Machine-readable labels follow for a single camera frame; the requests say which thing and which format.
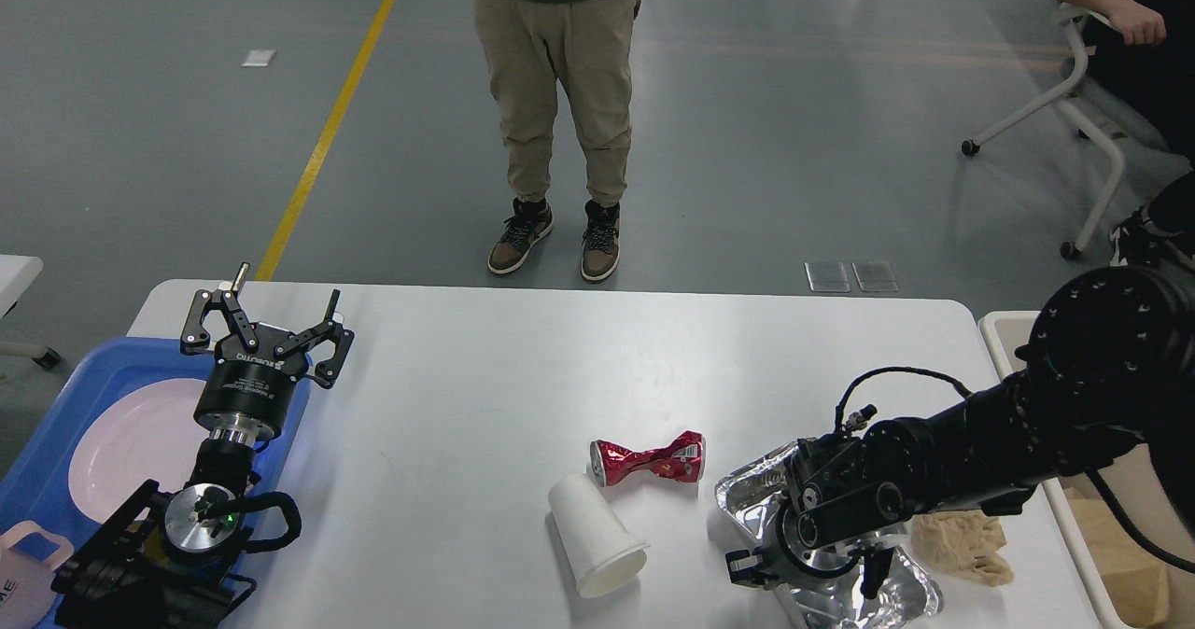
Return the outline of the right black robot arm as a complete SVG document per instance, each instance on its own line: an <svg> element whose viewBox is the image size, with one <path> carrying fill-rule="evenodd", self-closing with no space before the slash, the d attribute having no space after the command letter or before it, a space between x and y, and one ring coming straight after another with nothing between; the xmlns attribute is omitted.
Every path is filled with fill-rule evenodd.
<svg viewBox="0 0 1195 629"><path fill-rule="evenodd" d="M1127 535L1165 564L1191 572L1136 527L1105 481L1139 445L1173 514L1191 529L1191 271L1119 265L1072 279L1034 319L998 385L952 387L960 404L927 419L876 420L834 408L829 433L780 460L780 509L762 541L727 552L733 584L752 588L833 580L862 570L862 594L891 574L889 527L934 511L1019 514L1038 484L1083 474Z"/></svg>

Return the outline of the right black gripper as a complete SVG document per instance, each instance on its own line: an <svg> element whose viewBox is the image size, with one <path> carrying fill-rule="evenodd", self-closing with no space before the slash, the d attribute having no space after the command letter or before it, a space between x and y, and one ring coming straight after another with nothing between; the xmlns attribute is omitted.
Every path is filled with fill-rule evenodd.
<svg viewBox="0 0 1195 629"><path fill-rule="evenodd" d="M725 554L730 582L748 588L774 588L780 580L811 585L845 578L862 564L859 556L804 545L796 523L793 503L780 503L767 529L767 555L761 548Z"/></svg>

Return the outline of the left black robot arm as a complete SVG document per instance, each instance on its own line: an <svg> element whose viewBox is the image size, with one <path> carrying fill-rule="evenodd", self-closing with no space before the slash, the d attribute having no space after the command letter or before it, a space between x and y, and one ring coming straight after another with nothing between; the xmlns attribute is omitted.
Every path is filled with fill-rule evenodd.
<svg viewBox="0 0 1195 629"><path fill-rule="evenodd" d="M240 303L249 264L228 288L194 294L184 356L213 358L194 420L206 432L183 488L146 480L90 536L51 584L61 628L217 628L253 594L235 574L244 555L276 552L302 535L294 497L261 490L257 454L284 428L301 381L333 387L354 332L337 317L341 291L313 326L250 319Z"/></svg>

